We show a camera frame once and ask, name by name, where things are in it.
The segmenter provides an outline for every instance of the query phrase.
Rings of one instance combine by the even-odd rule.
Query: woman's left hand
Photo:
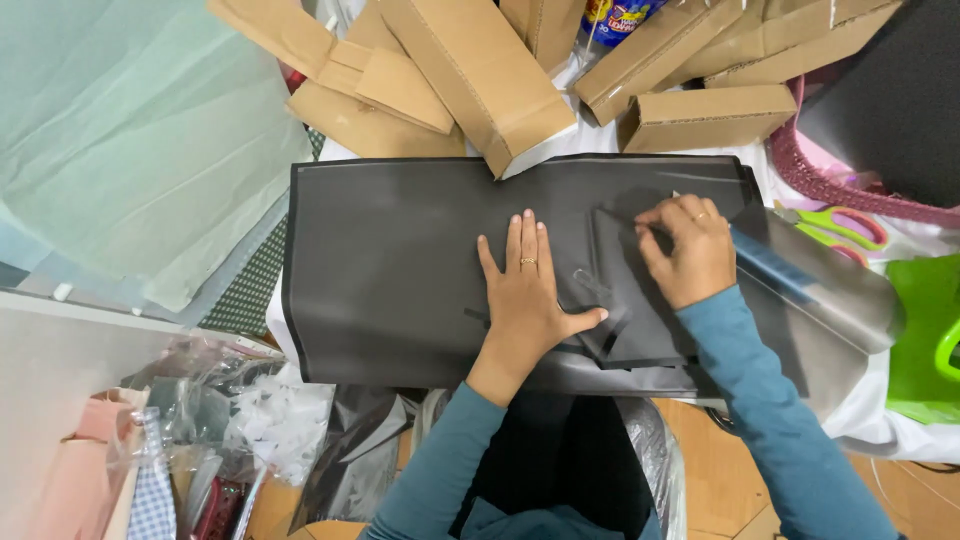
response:
[[[507,269],[493,261],[487,238],[477,238],[487,279],[491,327],[467,384],[491,402],[506,406],[540,357],[569,336],[607,318],[601,307],[572,315],[557,303],[557,282],[546,227],[527,209],[507,230]]]

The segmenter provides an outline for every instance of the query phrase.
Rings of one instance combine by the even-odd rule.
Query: green plastic item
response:
[[[906,310],[890,350],[887,408],[924,424],[960,424],[960,254],[896,260],[887,277]]]

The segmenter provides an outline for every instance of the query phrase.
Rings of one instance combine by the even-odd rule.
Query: person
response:
[[[654,228],[673,238],[669,255],[653,237]],[[723,393],[737,434],[770,489],[781,534],[789,540],[902,538],[801,403],[793,383],[781,374],[777,356],[760,341],[736,285],[729,225],[712,201],[693,195],[664,201],[636,218],[636,232],[650,274],[696,340],[700,363]],[[612,403],[610,398],[584,398],[588,401],[580,404],[582,398],[576,398],[567,409],[568,424],[577,426],[574,436],[559,437],[559,460],[542,458],[565,471],[591,470],[579,477],[555,473],[546,483],[556,495],[528,498],[526,507],[517,503],[517,495],[536,491],[531,484],[543,483],[524,476],[527,468],[538,468],[538,460],[525,456],[529,452],[524,449],[539,449],[531,441],[550,437],[540,437],[531,424],[508,430],[523,393],[513,405],[511,401],[543,355],[565,338],[597,326],[607,312],[595,308],[568,314],[559,309],[547,229],[529,209],[510,220],[505,271],[497,267],[483,235],[477,251],[491,313],[486,340],[466,381],[384,497],[362,538],[660,538],[642,472],[637,474],[638,466],[616,457],[615,448],[621,448],[626,433],[615,408],[614,423],[621,433],[611,434],[604,420],[611,410],[603,403]],[[570,429],[567,425],[563,431]],[[600,434],[604,430],[606,439]],[[510,440],[500,440],[505,431],[511,432]],[[528,444],[518,445],[517,440]],[[511,445],[513,449],[495,452]],[[584,452],[587,458],[575,457]],[[514,455],[520,463],[511,469]],[[498,467],[507,467],[509,474],[492,475]],[[635,487],[623,485],[624,479]]]

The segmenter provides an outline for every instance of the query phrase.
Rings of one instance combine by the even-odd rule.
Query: red basket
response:
[[[831,205],[960,229],[960,207],[938,209],[832,182],[824,171],[804,156],[797,141],[797,116],[804,99],[804,77],[797,77],[787,85],[797,100],[797,114],[770,135],[770,145],[774,166],[791,187],[805,197]]]

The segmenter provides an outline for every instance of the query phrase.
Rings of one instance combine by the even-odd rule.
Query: hand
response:
[[[736,252],[727,220],[710,199],[683,195],[637,216],[640,254],[667,302],[691,306],[736,284]],[[663,254],[651,227],[673,237],[673,253]]]
[[[510,219],[505,273],[497,268],[483,235],[477,238],[477,252],[487,279],[491,326],[467,384],[506,406],[541,356],[574,333],[594,328],[608,313],[597,307],[571,315],[560,308],[546,227],[529,209],[522,219]]]

